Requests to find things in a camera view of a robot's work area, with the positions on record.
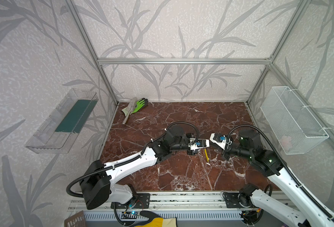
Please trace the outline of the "keyring with yellow tag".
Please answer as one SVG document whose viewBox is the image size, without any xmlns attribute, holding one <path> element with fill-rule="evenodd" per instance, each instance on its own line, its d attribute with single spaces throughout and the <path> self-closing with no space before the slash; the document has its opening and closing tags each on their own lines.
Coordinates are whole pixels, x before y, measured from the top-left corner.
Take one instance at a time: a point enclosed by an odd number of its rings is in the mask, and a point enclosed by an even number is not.
<svg viewBox="0 0 334 227">
<path fill-rule="evenodd" d="M 205 154 L 205 157 L 206 157 L 206 162 L 209 163 L 210 162 L 210 158 L 209 158 L 207 149 L 204 149 L 204 154 Z"/>
</svg>

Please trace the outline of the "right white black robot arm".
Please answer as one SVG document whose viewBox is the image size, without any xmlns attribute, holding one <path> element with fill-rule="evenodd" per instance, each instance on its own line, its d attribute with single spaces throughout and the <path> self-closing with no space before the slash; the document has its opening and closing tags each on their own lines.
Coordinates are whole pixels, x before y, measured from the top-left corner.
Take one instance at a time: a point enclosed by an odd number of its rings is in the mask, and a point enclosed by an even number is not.
<svg viewBox="0 0 334 227">
<path fill-rule="evenodd" d="M 272 198 L 253 184 L 239 191 L 242 206 L 253 205 L 279 219 L 289 227 L 334 227 L 334 212 L 327 208 L 296 177 L 267 136 L 253 125 L 240 125 L 239 142 L 234 143 L 231 134 L 215 133 L 210 141 L 222 150 L 225 158 L 237 156 L 278 186 L 297 209 Z"/>
</svg>

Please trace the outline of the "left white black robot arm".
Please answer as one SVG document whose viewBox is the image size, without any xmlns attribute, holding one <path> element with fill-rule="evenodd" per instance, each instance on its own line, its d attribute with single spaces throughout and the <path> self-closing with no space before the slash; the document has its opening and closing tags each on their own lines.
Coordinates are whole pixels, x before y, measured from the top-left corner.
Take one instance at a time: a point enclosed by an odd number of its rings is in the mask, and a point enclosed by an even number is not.
<svg viewBox="0 0 334 227">
<path fill-rule="evenodd" d="M 108 163 L 94 161 L 81 177 L 69 183 L 66 187 L 67 194 L 83 198 L 88 210 L 98 208 L 105 202 L 113 203 L 114 208 L 119 205 L 128 209 L 134 207 L 139 194 L 131 184 L 119 184 L 120 180 L 169 159 L 175 152 L 185 150 L 188 155 L 195 155 L 200 149 L 209 147 L 209 141 L 200 138 L 195 125 L 186 123 L 195 132 L 185 133 L 182 124 L 183 122 L 170 124 L 162 135 L 151 139 L 138 153 Z"/>
</svg>

